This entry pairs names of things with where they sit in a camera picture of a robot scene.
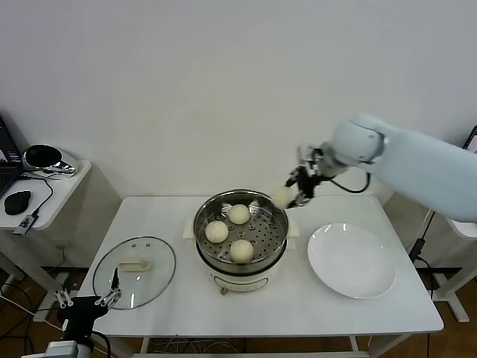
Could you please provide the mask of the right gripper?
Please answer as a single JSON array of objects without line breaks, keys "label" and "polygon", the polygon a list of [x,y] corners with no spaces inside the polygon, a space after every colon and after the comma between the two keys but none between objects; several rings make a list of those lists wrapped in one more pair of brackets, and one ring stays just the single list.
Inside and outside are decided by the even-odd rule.
[{"label": "right gripper", "polygon": [[298,165],[285,182],[286,187],[296,185],[298,192],[288,204],[289,207],[303,207],[315,196],[315,187],[320,184],[319,177],[333,178],[335,167],[319,145],[302,144],[297,148]]}]

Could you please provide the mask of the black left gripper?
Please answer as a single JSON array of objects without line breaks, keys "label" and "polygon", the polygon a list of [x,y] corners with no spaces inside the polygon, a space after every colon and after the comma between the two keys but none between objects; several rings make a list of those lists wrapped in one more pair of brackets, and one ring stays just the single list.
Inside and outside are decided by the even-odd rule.
[{"label": "black left gripper", "polygon": [[113,307],[121,298],[121,289],[119,287],[118,268],[113,272],[113,278],[110,282],[109,291],[99,296],[80,296],[71,299],[68,290],[62,287],[54,291],[60,308],[69,308],[69,317],[101,317],[101,307]]}]

